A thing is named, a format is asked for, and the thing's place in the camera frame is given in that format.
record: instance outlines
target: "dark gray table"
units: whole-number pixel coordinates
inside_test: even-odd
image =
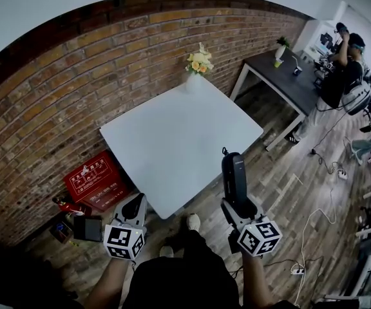
[[[313,66],[304,63],[295,53],[286,49],[281,57],[284,61],[283,64],[280,65],[279,68],[275,68],[274,53],[275,51],[267,51],[245,59],[243,70],[230,96],[231,100],[236,99],[248,72],[251,71],[283,97],[285,101],[298,112],[299,115],[297,118],[266,147],[268,151],[310,114],[318,100],[318,94],[313,85],[313,82],[316,80]],[[297,77],[293,75],[293,71],[296,68],[296,61],[292,56],[297,58],[300,68],[303,69],[301,74]]]

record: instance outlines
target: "small red object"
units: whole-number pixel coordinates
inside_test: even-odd
[[[78,203],[58,203],[58,207],[63,212],[73,213],[77,216],[82,215],[90,216],[92,212],[91,207],[87,207],[85,205],[81,205]]]
[[[75,203],[84,204],[101,212],[123,199],[128,190],[109,153],[103,151],[64,178]]]

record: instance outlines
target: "person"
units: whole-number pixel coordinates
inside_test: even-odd
[[[340,34],[340,38],[343,38],[344,33],[348,33],[347,27],[343,23],[337,23],[336,24],[336,31],[337,31],[338,34]],[[343,44],[343,41],[338,41],[336,44],[337,44],[337,48],[336,48],[335,54],[329,56],[329,58],[328,58],[330,60],[330,62],[335,62],[336,61],[336,59],[337,59],[336,55],[338,55],[340,53],[340,49],[341,49],[341,45]]]
[[[135,270],[123,309],[131,308],[240,308],[236,281],[199,234],[200,218],[187,218],[183,258],[161,248],[160,257]],[[85,302],[85,309],[118,308],[129,261],[111,259]],[[296,308],[277,303],[265,281],[262,261],[243,253],[244,308]]]
[[[320,123],[326,112],[338,109],[342,95],[350,93],[354,87],[361,83],[363,77],[362,54],[365,42],[356,33],[349,35],[348,32],[342,31],[341,36],[343,42],[340,51],[331,58],[340,67],[325,77],[321,85],[320,97],[310,115],[296,131],[286,136],[286,139],[293,144],[297,144],[305,138],[309,131]]]

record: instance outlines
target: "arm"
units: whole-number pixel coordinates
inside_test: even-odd
[[[261,309],[276,304],[265,281],[263,263],[259,257],[243,253],[244,307]]]
[[[89,294],[85,309],[118,308],[129,261],[111,259]]]
[[[330,62],[338,61],[338,60],[339,60],[339,56],[340,56],[340,54],[333,54],[333,55],[330,55],[330,56],[328,57],[328,60],[329,60]]]
[[[348,33],[343,34],[343,42],[341,43],[340,52],[338,54],[339,57],[337,59],[337,61],[339,61],[339,63],[344,67],[347,66],[347,47],[349,38],[350,36]]]

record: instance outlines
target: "red box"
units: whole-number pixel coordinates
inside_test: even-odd
[[[76,168],[64,177],[64,181],[75,203],[83,200],[103,212],[128,194],[107,151]]]

